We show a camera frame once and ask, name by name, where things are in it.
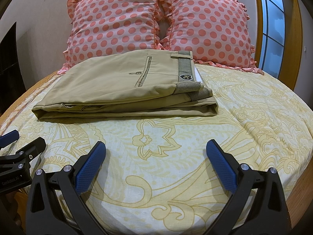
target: bed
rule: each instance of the bed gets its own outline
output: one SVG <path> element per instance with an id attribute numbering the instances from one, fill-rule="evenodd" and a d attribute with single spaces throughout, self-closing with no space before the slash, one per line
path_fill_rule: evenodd
<path id="1" fill-rule="evenodd" d="M 267 73 L 196 67 L 219 104 L 214 117 L 38 121 L 31 109 L 62 77 L 53 73 L 1 116 L 1 134 L 20 132 L 2 155 L 41 136 L 47 148 L 32 162 L 31 173 L 59 171 L 101 140 L 107 157 L 82 197 L 103 227 L 112 234 L 201 234 L 230 196 L 205 154 L 206 142 L 214 138 L 239 163 L 277 168 L 294 226 L 312 199 L 313 111 Z M 58 198 L 71 219 L 62 195 Z"/>

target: khaki pants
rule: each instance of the khaki pants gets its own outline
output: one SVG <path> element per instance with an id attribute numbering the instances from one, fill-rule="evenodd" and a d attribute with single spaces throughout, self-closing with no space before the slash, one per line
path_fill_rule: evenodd
<path id="1" fill-rule="evenodd" d="M 190 51 L 90 58 L 62 76 L 32 111 L 39 119 L 216 115 L 212 90 L 197 72 Z"/>

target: pillow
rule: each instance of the pillow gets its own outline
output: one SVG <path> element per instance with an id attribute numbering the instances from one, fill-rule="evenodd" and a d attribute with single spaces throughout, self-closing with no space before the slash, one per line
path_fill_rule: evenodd
<path id="1" fill-rule="evenodd" d="M 263 74 L 251 54 L 245 5 L 237 0 L 160 0 L 171 26 L 165 50 L 189 50 L 195 62 Z"/>
<path id="2" fill-rule="evenodd" d="M 163 49 L 157 0 L 68 0 L 67 5 L 73 29 L 58 74 L 91 57 Z"/>

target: blue gripper pad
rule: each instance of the blue gripper pad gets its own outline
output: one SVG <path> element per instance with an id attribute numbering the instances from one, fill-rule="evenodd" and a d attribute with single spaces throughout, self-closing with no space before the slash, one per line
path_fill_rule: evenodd
<path id="1" fill-rule="evenodd" d="M 5 135 L 0 136 L 0 148 L 4 148 L 14 141 L 18 140 L 19 133 L 17 130 L 11 131 Z"/>
<path id="2" fill-rule="evenodd" d="M 237 175 L 224 158 L 221 153 L 222 150 L 218 149 L 213 140 L 207 142 L 206 150 L 207 156 L 223 186 L 234 194 L 237 189 Z"/>
<path id="3" fill-rule="evenodd" d="M 105 144 L 98 141 L 90 152 L 92 152 L 91 155 L 76 175 L 75 190 L 79 195 L 88 190 L 98 169 L 103 163 L 106 154 Z"/>

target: metal screw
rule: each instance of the metal screw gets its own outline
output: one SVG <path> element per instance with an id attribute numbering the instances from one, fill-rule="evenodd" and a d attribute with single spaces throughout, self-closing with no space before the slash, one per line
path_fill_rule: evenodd
<path id="1" fill-rule="evenodd" d="M 41 175 L 41 173 L 42 173 L 42 169 L 37 169 L 37 170 L 36 170 L 36 175 L 39 176 L 39 175 Z"/>
<path id="2" fill-rule="evenodd" d="M 63 168 L 63 170 L 66 171 L 66 172 L 70 171 L 71 169 L 72 169 L 72 166 L 70 166 L 70 165 L 66 165 L 66 166 Z"/>
<path id="3" fill-rule="evenodd" d="M 272 167 L 272 168 L 270 168 L 270 172 L 273 173 L 273 174 L 276 174 L 277 170 L 274 167 Z"/>
<path id="4" fill-rule="evenodd" d="M 241 164 L 240 167 L 243 170 L 248 170 L 250 168 L 249 165 L 247 165 L 247 164 Z"/>

